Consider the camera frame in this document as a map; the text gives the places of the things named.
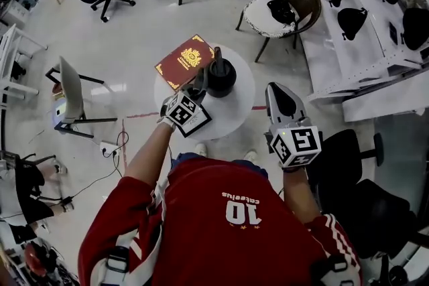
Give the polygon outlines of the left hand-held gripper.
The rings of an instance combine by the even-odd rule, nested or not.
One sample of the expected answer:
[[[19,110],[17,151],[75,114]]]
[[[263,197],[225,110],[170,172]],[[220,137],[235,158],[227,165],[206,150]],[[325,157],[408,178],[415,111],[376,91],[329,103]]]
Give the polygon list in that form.
[[[166,98],[160,109],[160,118],[168,117],[175,122],[176,126],[183,126],[190,120],[199,106],[183,91]]]

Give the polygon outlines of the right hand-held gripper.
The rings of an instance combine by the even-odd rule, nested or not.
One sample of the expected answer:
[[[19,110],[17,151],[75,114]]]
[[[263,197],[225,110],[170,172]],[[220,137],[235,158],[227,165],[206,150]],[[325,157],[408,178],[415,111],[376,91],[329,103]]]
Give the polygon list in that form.
[[[269,154],[282,169],[309,165],[322,151],[317,126],[306,116],[301,98],[286,86],[270,82],[265,89],[268,132],[264,133]]]

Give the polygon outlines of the grey knitted sock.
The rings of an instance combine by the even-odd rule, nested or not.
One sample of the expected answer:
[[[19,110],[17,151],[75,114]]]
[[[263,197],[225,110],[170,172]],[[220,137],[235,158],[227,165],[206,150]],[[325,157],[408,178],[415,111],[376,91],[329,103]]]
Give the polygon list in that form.
[[[190,91],[190,97],[196,104],[201,104],[207,93],[208,70],[208,66],[201,68],[194,79],[194,84]]]

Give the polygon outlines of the person's left forearm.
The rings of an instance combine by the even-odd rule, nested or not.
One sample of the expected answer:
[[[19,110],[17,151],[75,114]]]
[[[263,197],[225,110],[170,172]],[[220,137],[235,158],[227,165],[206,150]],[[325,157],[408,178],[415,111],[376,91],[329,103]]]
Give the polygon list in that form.
[[[125,169],[124,176],[144,182],[154,189],[173,132],[174,128],[170,124],[159,123]]]

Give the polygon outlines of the person's right forearm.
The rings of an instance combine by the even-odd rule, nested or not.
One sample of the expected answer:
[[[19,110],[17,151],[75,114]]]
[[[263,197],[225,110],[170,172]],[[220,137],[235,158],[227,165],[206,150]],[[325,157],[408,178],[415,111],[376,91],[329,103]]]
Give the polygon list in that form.
[[[284,170],[284,202],[303,224],[320,216],[320,209],[303,167]]]

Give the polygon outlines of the person's left hand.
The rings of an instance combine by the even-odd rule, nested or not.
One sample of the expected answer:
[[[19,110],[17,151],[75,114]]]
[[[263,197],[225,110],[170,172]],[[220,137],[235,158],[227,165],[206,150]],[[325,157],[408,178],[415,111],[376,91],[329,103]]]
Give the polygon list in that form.
[[[169,119],[168,117],[161,117],[157,120],[157,124],[166,124],[168,126],[170,126],[172,128],[172,131],[175,131],[176,129],[176,124],[174,121],[172,121],[171,119]]]

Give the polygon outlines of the red hardcover book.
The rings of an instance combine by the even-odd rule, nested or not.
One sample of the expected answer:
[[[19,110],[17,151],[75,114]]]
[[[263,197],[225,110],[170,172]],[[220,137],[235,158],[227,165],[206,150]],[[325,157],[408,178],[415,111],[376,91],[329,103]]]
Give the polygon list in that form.
[[[176,92],[215,58],[214,49],[198,34],[193,35],[155,65],[158,74]]]

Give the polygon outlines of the round white side table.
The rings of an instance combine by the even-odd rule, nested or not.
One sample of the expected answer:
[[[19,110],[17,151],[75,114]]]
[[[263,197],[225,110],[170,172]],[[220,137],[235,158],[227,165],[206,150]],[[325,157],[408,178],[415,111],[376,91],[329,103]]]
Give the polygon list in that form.
[[[237,80],[231,93],[226,97],[215,98],[207,92],[202,103],[198,104],[199,107],[206,109],[212,121],[188,137],[195,140],[218,139],[232,133],[244,123],[255,100],[255,81],[246,61],[236,51],[226,46],[209,45],[213,49],[217,46],[221,49],[223,58],[229,60],[235,67]],[[174,92],[158,74],[154,85],[156,104],[161,108],[166,98],[180,90],[190,97],[194,79],[195,77]]]

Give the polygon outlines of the white shelving rack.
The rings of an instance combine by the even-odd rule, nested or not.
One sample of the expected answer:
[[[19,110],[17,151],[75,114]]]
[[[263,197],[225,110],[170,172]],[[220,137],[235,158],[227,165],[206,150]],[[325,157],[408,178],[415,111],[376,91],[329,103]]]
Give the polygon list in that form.
[[[346,122],[429,110],[429,58],[419,51],[384,55],[368,27],[344,40],[336,11],[320,1],[320,18],[301,35],[313,88],[308,100],[341,101]]]

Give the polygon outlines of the white power strip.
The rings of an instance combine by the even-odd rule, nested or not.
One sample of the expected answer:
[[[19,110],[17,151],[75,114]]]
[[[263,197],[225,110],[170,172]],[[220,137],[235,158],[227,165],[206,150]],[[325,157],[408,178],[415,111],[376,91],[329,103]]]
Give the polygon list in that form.
[[[106,158],[115,156],[120,150],[119,145],[116,145],[107,141],[101,141],[99,147],[103,157],[106,157]]]

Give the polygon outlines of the white seat cushion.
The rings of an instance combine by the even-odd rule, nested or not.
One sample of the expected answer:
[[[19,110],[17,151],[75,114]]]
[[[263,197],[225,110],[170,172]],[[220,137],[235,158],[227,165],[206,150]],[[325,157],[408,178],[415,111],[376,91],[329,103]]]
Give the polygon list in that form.
[[[252,0],[243,10],[245,21],[254,31],[266,38],[282,38],[296,29],[296,24],[277,21],[271,14],[268,3],[271,0]]]

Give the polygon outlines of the small black bag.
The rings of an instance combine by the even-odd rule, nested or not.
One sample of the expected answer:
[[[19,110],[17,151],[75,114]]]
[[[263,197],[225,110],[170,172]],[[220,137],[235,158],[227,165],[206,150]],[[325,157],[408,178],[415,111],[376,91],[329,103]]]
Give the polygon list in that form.
[[[288,25],[296,21],[295,13],[291,10],[290,4],[287,1],[271,0],[267,3],[267,6],[276,21]]]

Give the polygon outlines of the white round floor device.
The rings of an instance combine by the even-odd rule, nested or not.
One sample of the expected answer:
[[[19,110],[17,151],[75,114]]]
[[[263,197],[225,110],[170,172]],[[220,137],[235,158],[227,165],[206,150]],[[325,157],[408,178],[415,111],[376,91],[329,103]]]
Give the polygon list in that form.
[[[64,97],[53,101],[51,108],[52,125],[55,129],[61,124],[66,112],[66,99]]]

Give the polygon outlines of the white desk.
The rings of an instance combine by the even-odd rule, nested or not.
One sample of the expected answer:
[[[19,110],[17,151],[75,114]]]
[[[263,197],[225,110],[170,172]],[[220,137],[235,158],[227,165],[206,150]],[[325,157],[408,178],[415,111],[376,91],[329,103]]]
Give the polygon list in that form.
[[[24,55],[32,59],[33,56],[33,54],[20,48],[23,38],[37,45],[40,49],[48,49],[48,45],[34,39],[15,24],[3,34],[0,39],[0,110],[7,110],[7,102],[3,100],[4,96],[24,100],[26,94],[38,95],[40,93],[36,88],[13,81],[13,66],[14,63],[18,63],[18,57]]]

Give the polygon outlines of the red helmet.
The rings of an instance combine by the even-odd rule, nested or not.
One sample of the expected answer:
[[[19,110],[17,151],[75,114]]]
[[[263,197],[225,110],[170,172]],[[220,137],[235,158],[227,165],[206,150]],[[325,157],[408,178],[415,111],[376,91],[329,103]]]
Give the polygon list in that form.
[[[26,265],[33,274],[39,277],[47,275],[46,257],[42,254],[38,245],[32,242],[27,244],[24,249],[24,258]]]

